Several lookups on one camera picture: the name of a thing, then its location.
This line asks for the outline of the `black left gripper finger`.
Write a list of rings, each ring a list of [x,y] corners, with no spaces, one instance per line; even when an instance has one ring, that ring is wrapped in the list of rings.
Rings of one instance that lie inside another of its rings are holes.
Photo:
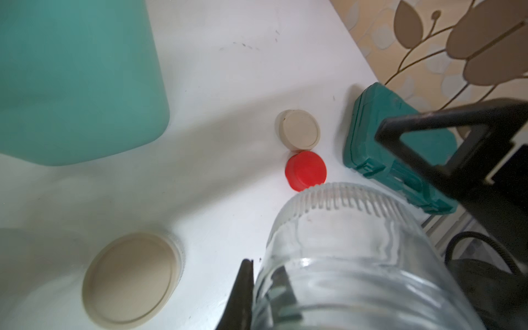
[[[253,290],[254,261],[244,259],[216,330],[250,330]]]

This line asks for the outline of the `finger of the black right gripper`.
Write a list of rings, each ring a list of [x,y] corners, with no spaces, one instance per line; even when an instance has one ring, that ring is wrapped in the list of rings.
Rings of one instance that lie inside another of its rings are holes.
[[[466,200],[471,132],[511,140],[527,123],[527,102],[498,98],[426,114],[384,119],[375,141],[445,196]]]

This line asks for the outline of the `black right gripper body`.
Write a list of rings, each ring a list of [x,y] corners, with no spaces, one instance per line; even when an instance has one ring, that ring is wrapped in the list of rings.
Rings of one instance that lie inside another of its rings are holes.
[[[527,145],[519,147],[486,177],[513,148],[511,138],[473,131],[466,138],[466,210],[513,256],[527,262]]]

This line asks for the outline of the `red jar lid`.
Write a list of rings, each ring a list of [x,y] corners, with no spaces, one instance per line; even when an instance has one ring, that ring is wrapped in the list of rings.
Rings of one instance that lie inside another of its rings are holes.
[[[327,167],[318,154],[303,151],[287,161],[285,177],[294,191],[301,192],[324,184],[327,179]]]

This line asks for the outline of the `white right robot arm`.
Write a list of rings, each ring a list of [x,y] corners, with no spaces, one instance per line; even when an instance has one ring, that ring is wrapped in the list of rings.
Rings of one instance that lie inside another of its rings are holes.
[[[444,263],[486,329],[527,328],[527,146],[514,136],[527,123],[527,102],[498,98],[427,114],[383,120],[375,140],[484,228],[449,242]],[[470,133],[444,165],[431,165],[401,139],[405,133],[451,127]],[[467,238],[493,248],[508,266],[502,271],[475,259],[453,259]]]

